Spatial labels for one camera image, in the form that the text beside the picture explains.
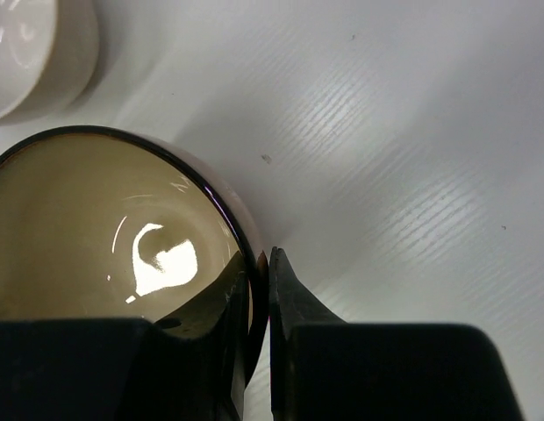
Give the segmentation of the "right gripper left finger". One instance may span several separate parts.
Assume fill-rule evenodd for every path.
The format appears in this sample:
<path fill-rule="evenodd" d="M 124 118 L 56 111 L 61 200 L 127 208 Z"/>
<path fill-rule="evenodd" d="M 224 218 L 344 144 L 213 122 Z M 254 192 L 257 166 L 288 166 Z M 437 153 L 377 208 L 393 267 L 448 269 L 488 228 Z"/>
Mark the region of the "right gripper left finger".
<path fill-rule="evenodd" d="M 0 322 L 0 420 L 239 420 L 247 275 L 206 296 L 225 307 L 196 338 L 137 318 Z"/>

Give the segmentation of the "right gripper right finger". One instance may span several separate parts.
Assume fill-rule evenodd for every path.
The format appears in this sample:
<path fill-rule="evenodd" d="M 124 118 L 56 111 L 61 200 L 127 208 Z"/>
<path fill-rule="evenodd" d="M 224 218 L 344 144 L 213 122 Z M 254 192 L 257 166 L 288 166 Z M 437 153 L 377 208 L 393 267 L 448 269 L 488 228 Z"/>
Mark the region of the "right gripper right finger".
<path fill-rule="evenodd" d="M 471 325 L 348 323 L 269 265 L 271 410 L 277 420 L 520 420 L 499 352 Z"/>

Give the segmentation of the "brown glazed bowl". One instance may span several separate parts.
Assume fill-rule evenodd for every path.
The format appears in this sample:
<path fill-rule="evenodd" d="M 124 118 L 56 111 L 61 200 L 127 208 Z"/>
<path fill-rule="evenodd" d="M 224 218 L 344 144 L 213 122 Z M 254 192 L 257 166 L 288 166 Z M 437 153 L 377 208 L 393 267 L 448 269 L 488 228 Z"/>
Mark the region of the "brown glazed bowl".
<path fill-rule="evenodd" d="M 0 155 L 0 321 L 159 321 L 234 262 L 248 279 L 252 376 L 267 258 L 220 175 L 167 142 L 94 125 L 39 132 Z"/>

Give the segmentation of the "white bowl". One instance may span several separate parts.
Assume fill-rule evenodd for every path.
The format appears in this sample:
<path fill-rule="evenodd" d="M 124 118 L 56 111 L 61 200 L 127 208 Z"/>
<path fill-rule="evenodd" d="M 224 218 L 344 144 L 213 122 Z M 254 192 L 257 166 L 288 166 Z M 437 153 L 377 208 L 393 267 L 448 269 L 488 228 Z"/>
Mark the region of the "white bowl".
<path fill-rule="evenodd" d="M 0 1 L 0 125 L 65 108 L 99 55 L 91 1 Z"/>

